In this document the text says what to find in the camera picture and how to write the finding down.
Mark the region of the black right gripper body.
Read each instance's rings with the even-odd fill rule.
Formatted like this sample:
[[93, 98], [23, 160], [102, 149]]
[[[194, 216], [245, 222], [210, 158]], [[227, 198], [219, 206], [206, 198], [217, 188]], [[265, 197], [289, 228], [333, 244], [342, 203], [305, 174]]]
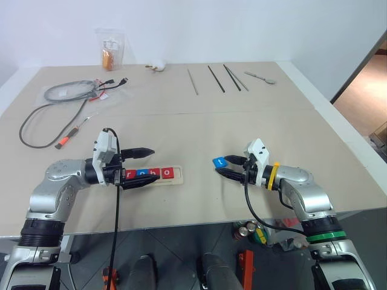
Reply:
[[257, 159], [254, 154], [250, 153], [247, 158], [242, 161], [242, 167], [244, 169], [244, 177], [242, 184], [256, 184], [256, 176], [258, 174], [258, 166], [256, 164]]

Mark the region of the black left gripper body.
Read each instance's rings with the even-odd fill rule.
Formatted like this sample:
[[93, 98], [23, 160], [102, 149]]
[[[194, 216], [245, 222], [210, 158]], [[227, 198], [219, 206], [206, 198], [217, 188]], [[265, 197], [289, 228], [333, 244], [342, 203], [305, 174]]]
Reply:
[[125, 177], [125, 168], [123, 163], [124, 157], [121, 153], [117, 153], [112, 157], [109, 163], [102, 167], [103, 178], [107, 184], [120, 185]]

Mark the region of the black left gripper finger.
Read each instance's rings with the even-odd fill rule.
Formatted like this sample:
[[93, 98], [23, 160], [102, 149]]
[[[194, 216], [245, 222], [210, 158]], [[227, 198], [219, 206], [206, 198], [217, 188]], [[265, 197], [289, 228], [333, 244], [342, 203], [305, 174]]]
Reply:
[[149, 155], [154, 154], [155, 151], [145, 147], [137, 147], [132, 149], [123, 149], [120, 151], [123, 160], [128, 158], [139, 159], [145, 158]]
[[139, 187], [144, 187], [159, 180], [159, 176], [137, 176], [132, 179], [125, 179], [122, 181], [122, 189], [129, 190]]

